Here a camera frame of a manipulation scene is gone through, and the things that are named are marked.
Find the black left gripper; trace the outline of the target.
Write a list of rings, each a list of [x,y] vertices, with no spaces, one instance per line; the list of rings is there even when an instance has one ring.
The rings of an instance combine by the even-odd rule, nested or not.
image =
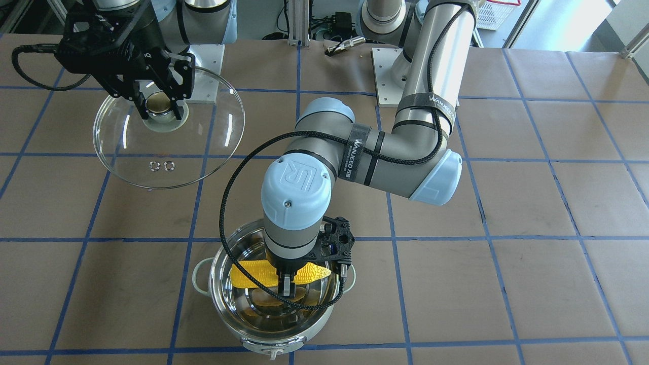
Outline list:
[[[267,256],[267,260],[278,274],[277,293],[282,298],[295,298],[297,290],[295,277],[296,275],[303,276],[298,273],[302,268],[306,268],[308,273],[325,275],[325,267],[313,261],[317,258],[315,243],[298,248],[287,248],[275,243],[268,243]]]

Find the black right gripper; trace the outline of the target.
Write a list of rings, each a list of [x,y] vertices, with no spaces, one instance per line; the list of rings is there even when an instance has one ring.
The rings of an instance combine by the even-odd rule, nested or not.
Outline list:
[[[112,97],[134,102],[142,120],[149,113],[139,81],[153,81],[179,121],[179,102],[192,96],[195,58],[168,51],[150,1],[75,3],[55,58],[68,72],[95,78]]]

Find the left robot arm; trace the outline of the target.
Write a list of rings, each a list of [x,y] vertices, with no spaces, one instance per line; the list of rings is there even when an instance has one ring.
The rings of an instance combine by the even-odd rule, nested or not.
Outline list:
[[[277,295],[294,295],[294,277],[314,261],[318,231],[339,179],[410,200],[444,205],[461,176],[447,148],[456,121],[478,1],[429,1],[390,133],[357,122],[334,98],[308,104],[287,151],[267,169],[261,189],[267,258]]]

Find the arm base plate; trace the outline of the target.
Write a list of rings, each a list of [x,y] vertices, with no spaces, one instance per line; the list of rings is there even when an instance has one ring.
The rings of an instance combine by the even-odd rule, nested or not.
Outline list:
[[[180,56],[194,55],[197,68],[192,97],[186,99],[186,102],[207,104],[216,102],[221,84],[215,76],[221,74],[224,52],[224,45],[191,45],[187,51],[180,52]]]
[[[380,107],[397,107],[403,97],[411,63],[403,49],[372,48],[376,98]]]

